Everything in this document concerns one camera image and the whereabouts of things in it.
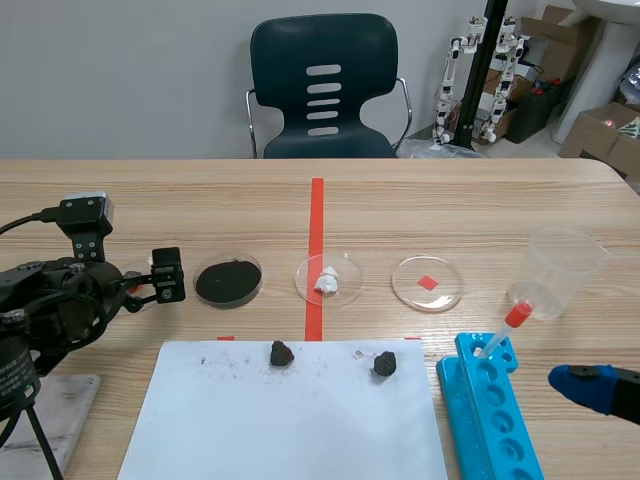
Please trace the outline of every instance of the dark stone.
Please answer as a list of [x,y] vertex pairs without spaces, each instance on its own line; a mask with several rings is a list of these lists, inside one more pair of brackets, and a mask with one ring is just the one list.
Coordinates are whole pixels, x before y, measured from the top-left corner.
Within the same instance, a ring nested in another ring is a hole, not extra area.
[[373,371],[382,377],[393,375],[396,371],[396,356],[393,352],[384,352],[373,361]]
[[286,367],[296,358],[289,347],[280,340],[271,345],[271,365],[274,367]]

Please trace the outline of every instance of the white paper sheet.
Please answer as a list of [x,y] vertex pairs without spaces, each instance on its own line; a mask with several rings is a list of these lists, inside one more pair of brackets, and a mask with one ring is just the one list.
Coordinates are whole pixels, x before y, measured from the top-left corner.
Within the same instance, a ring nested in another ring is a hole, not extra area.
[[419,341],[286,344],[165,343],[118,480],[447,478]]

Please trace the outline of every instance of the blue plastic rack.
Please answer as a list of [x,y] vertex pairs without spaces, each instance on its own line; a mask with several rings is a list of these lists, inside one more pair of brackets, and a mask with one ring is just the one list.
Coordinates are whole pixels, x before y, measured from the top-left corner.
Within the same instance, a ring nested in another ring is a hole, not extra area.
[[457,357],[438,362],[440,385],[464,480],[542,480],[509,373],[518,360],[509,339],[485,360],[474,355],[491,333],[460,333]]

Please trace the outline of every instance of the red tape strip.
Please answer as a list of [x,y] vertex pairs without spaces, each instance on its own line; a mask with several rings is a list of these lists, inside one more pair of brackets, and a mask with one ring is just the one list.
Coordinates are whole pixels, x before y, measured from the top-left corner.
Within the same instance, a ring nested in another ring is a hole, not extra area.
[[324,269],[324,179],[311,181],[311,211],[309,215],[309,263],[307,265],[307,317],[304,329],[306,341],[322,340],[322,294],[316,292],[316,280]]

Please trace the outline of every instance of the white pedestal sink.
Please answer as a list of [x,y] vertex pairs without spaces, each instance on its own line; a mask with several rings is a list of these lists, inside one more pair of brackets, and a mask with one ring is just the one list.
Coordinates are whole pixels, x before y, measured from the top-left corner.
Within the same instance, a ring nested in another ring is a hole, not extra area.
[[611,101],[640,42],[640,1],[573,0],[577,9],[606,20],[602,41],[578,83],[553,140],[564,143],[580,112]]

